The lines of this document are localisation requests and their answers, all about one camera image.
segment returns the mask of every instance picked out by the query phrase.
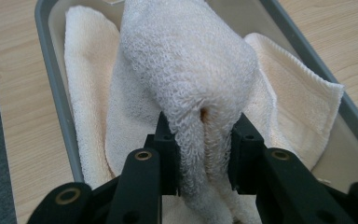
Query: screw hole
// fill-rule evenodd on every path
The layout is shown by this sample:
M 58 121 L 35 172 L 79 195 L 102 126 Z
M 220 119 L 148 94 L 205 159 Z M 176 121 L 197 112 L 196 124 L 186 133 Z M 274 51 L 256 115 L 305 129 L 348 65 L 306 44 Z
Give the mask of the screw hole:
M 130 211 L 123 216 L 124 223 L 136 223 L 140 218 L 138 211 Z
M 274 157 L 275 159 L 281 160 L 281 161 L 288 161 L 290 159 L 289 154 L 287 154 L 284 151 L 280 151 L 280 150 L 272 151 L 272 157 Z
M 333 214 L 324 210 L 317 211 L 316 216 L 325 223 L 335 223 L 337 221 Z
M 147 161 L 152 157 L 152 154 L 148 151 L 140 151 L 135 154 L 135 159 L 138 161 Z

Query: metal screw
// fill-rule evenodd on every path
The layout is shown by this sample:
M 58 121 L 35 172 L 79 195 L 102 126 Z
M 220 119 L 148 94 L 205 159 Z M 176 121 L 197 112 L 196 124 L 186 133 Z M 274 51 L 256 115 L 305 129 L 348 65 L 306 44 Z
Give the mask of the metal screw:
M 149 151 L 140 151 L 135 154 L 135 159 L 138 161 L 147 161 L 152 158 L 152 153 Z
M 290 160 L 290 155 L 287 154 L 284 151 L 280 151 L 280 150 L 274 150 L 271 153 L 272 157 L 281 161 L 288 161 Z
M 61 191 L 56 197 L 56 204 L 65 205 L 74 202 L 80 196 L 80 189 L 69 188 Z

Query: cream towel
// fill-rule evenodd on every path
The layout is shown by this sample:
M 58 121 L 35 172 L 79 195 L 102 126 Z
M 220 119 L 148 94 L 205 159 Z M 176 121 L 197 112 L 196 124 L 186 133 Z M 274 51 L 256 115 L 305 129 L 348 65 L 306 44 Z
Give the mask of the cream towel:
M 108 92 L 119 32 L 101 12 L 71 7 L 66 13 L 64 59 L 86 183 L 112 179 L 104 153 Z

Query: towel fold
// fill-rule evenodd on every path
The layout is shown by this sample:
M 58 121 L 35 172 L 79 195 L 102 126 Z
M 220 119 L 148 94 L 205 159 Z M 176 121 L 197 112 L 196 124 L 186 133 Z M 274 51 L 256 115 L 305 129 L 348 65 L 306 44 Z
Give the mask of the towel fold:
M 101 12 L 71 7 L 66 13 L 64 59 L 82 172 L 93 188 L 112 178 L 104 142 L 108 92 L 119 32 Z
M 127 21 L 135 18 L 147 21 L 145 17 L 156 15 L 155 12 L 160 10 L 165 13 L 171 12 L 177 17 L 175 21 L 156 22 L 167 22 L 173 28 L 177 28 L 174 25 L 182 23 L 187 26 L 187 22 L 203 18 L 213 21 L 207 22 L 211 27 L 205 28 L 205 35 L 209 34 L 208 29 L 216 27 L 217 30 L 227 31 L 225 24 L 216 18 L 214 12 L 203 1 L 180 1 L 180 6 L 171 6 L 174 11 L 167 11 L 169 7 L 165 6 L 176 2 L 173 0 L 136 2 L 137 4 L 132 7 L 139 10 L 129 11 L 126 6 L 127 12 L 124 12 L 124 16 L 127 13 L 128 18 L 123 20 L 122 29 L 125 29 Z M 151 9 L 149 4 L 153 2 L 158 4 L 153 5 Z M 192 19 L 188 15 L 180 17 L 185 10 L 186 13 L 191 12 L 190 7 L 201 16 Z M 156 93 L 150 91 L 149 84 L 145 84 L 147 80 L 140 80 L 140 71 L 144 71 L 142 67 L 133 66 L 133 60 L 138 60 L 144 55 L 140 54 L 137 56 L 138 59 L 129 58 L 126 52 L 128 49 L 122 43 L 117 51 L 118 31 L 112 22 L 107 21 L 99 12 L 84 7 L 72 7 L 66 19 L 65 65 L 80 159 L 86 183 L 95 188 L 112 178 L 109 167 L 115 175 L 121 173 L 127 155 L 132 150 L 142 147 L 146 136 L 155 131 L 158 114 L 164 106 L 158 104 L 158 98 L 156 101 Z M 149 27 L 148 23 L 143 24 L 143 27 L 153 28 L 153 26 Z M 160 32 L 161 34 L 156 36 L 166 36 L 162 35 L 167 32 L 166 30 Z M 172 36 L 167 37 L 166 41 L 171 41 L 170 44 L 175 48 L 183 48 L 181 45 L 175 45 L 182 42 Z M 235 43 L 237 46 L 252 46 L 255 53 L 251 50 L 248 54 L 253 53 L 258 63 L 258 67 L 253 68 L 254 72 L 251 70 L 240 72 L 244 76 L 253 73 L 252 78 L 246 79 L 247 90 L 246 96 L 243 97 L 241 111 L 260 131 L 268 147 L 282 147 L 293 151 L 311 169 L 327 144 L 343 87 L 322 80 L 301 61 L 265 36 L 250 34 Z M 185 55 L 184 51 L 182 53 L 177 55 L 179 58 L 168 57 L 166 60 L 169 62 L 179 59 L 180 61 Z M 241 53 L 231 55 L 229 53 L 229 50 L 210 51 L 207 56 L 216 57 L 218 60 L 214 63 L 220 67 L 226 66 L 227 63 L 249 62 L 243 58 L 236 58 L 241 56 Z M 224 57 L 231 57 L 233 60 L 225 62 L 222 60 Z M 182 62 L 190 62 L 187 64 L 190 67 L 194 65 L 191 61 Z M 192 82 L 187 82 L 186 85 L 192 85 Z M 213 191 L 212 195 L 217 198 L 223 197 L 218 190 Z M 249 223 L 259 223 L 255 197 L 241 196 L 240 200 L 244 204 L 240 216 L 246 217 Z M 185 206 L 183 199 L 178 197 L 164 196 L 162 208 L 164 223 L 202 223 L 205 218 L 200 216 L 200 212 L 197 213 Z

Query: white towel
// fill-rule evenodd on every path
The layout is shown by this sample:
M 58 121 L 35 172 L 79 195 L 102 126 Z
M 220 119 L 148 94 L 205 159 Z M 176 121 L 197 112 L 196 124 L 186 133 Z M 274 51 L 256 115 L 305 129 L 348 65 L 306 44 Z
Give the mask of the white towel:
M 253 49 L 203 1 L 130 0 L 122 18 L 119 54 L 113 83 L 115 76 L 128 79 L 134 71 L 132 78 L 142 86 L 136 88 L 138 94 L 145 98 L 141 91 L 150 91 L 175 134 L 186 205 L 208 223 L 231 223 L 234 217 L 246 221 L 245 206 L 231 190 L 227 165 L 230 132 L 257 74 Z M 118 88 L 114 85 L 112 92 Z M 112 92 L 106 149 L 116 171 L 122 165 L 117 153 L 123 150 L 115 143 L 125 135 L 114 129 L 127 123 L 116 122 L 118 101 Z M 122 114 L 133 122 L 150 108 L 145 100 L 121 103 L 128 108 Z
M 101 12 L 71 7 L 66 13 L 64 59 L 86 183 L 93 188 L 112 178 L 104 142 L 108 92 L 119 32 Z

